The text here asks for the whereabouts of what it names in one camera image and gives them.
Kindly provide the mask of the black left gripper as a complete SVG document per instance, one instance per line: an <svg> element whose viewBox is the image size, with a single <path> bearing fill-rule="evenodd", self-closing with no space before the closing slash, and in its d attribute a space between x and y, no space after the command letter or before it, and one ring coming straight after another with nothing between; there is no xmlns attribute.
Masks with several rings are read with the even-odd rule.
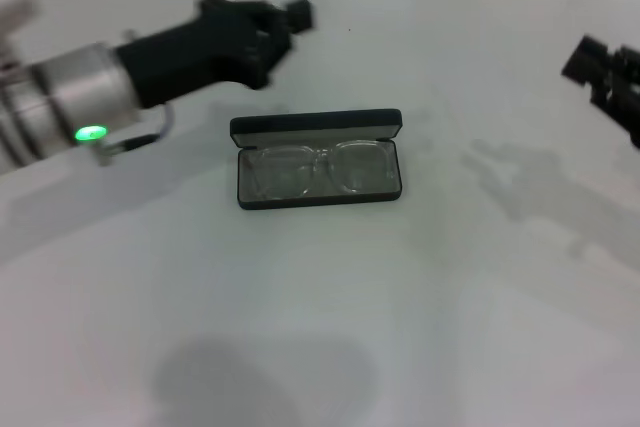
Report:
<svg viewBox="0 0 640 427"><path fill-rule="evenodd" d="M140 107L150 109L216 83L263 89L291 50L291 33L314 27L309 0L199 0L193 19L116 47L114 54Z"/></svg>

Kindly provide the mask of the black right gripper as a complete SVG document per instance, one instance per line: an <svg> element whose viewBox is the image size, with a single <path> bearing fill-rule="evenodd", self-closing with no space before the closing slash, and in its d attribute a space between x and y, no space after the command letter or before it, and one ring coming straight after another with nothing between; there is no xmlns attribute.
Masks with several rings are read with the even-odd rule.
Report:
<svg viewBox="0 0 640 427"><path fill-rule="evenodd" d="M608 47L585 35L561 70L561 75L584 86L596 85L591 103L625 130L639 147L639 52L619 48L610 57Z"/></svg>

